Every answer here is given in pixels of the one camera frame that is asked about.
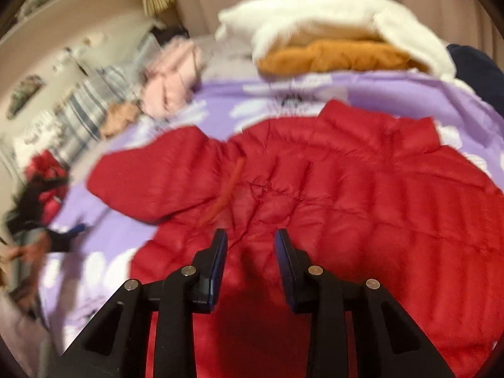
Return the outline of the person left hand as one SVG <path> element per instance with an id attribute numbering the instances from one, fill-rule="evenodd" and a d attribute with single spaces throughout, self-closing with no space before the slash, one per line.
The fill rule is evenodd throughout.
<path id="1" fill-rule="evenodd" d="M 48 233 L 38 230 L 32 242 L 25 246 L 7 246 L 1 263 L 11 268 L 14 260 L 19 260 L 28 267 L 27 276 L 20 282 L 20 285 L 10 294 L 11 299 L 19 309 L 28 313 L 33 307 L 37 296 L 40 273 L 43 270 L 45 256 L 51 248 L 51 240 Z"/>

